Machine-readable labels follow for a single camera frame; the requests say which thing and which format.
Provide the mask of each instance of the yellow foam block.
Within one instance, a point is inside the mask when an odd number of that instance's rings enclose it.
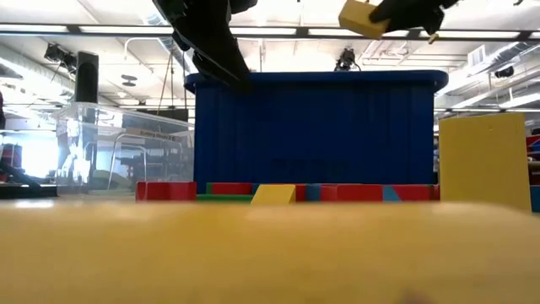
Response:
[[[251,204],[291,204],[296,201],[295,185],[260,185]]]
[[[520,113],[440,121],[440,199],[531,212],[524,126]]]
[[[0,244],[2,304],[538,304],[540,286],[540,220],[479,204],[1,207]]]
[[[374,9],[375,5],[347,0],[339,14],[339,25],[371,39],[380,39],[386,32],[389,20],[372,23],[370,14]]]

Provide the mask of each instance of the blue plastic bin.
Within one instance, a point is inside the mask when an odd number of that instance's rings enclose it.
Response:
[[[241,95],[201,75],[194,178],[207,182],[430,184],[440,71],[254,73]]]

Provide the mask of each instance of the clear plastic bin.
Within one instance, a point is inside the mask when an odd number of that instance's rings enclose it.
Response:
[[[53,117],[59,195],[134,195],[137,182],[193,180],[190,123],[85,102]]]

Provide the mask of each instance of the green block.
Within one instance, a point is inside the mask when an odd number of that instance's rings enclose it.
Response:
[[[238,202],[239,204],[249,204],[253,195],[224,195],[224,194],[198,194],[197,201],[199,203],[216,203],[216,202]]]

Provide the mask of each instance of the yellow wooden plank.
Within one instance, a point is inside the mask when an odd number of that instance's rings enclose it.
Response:
[[[260,185],[251,204],[291,204],[295,200],[295,185]]]
[[[380,39],[386,32],[389,21],[372,23],[370,14],[374,9],[375,5],[347,0],[339,14],[339,25],[371,39]]]
[[[479,204],[0,208],[0,243],[2,304],[537,304],[540,286],[540,221]]]
[[[521,113],[440,121],[440,199],[531,211]]]

